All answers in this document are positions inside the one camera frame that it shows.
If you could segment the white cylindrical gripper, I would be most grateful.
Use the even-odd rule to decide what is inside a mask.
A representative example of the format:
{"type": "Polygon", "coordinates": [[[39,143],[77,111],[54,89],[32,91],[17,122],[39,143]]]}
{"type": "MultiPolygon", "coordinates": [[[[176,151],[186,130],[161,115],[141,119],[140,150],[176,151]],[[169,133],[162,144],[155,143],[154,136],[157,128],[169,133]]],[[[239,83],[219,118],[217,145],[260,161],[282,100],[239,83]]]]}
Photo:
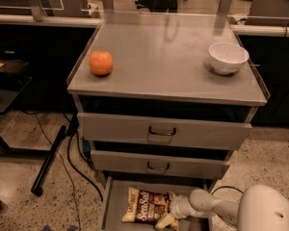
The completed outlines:
{"type": "Polygon", "coordinates": [[[173,231],[179,231],[177,219],[192,216],[196,211],[192,208],[187,196],[178,195],[170,203],[170,212],[171,213],[163,214],[155,224],[157,230],[169,227],[173,231]]]}

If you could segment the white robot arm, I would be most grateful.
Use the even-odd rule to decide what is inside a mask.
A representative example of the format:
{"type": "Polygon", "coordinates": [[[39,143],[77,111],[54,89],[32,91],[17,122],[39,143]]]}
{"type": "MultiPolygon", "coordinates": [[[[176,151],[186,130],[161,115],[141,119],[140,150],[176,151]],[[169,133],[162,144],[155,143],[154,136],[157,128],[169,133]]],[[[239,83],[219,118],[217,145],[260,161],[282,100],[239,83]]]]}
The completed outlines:
{"type": "Polygon", "coordinates": [[[176,195],[155,228],[163,229],[187,217],[207,218],[210,214],[232,222],[237,231],[289,231],[289,200],[265,185],[247,188],[238,203],[217,198],[203,189],[176,195]]]}

